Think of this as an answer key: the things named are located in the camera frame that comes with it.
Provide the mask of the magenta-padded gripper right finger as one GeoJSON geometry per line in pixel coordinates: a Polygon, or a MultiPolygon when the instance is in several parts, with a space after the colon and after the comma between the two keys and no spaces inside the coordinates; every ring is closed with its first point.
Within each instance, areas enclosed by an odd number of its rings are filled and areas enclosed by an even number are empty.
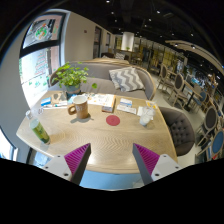
{"type": "Polygon", "coordinates": [[[157,153],[136,143],[132,153],[145,185],[181,170],[181,167],[167,154],[157,153]]]}

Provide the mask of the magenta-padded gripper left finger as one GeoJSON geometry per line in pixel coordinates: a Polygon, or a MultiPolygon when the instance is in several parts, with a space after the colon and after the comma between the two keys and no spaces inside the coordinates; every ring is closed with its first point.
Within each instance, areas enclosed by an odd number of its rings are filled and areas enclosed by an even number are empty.
{"type": "Polygon", "coordinates": [[[87,143],[66,155],[54,156],[43,167],[43,169],[76,185],[79,185],[90,154],[91,144],[87,143]]]}

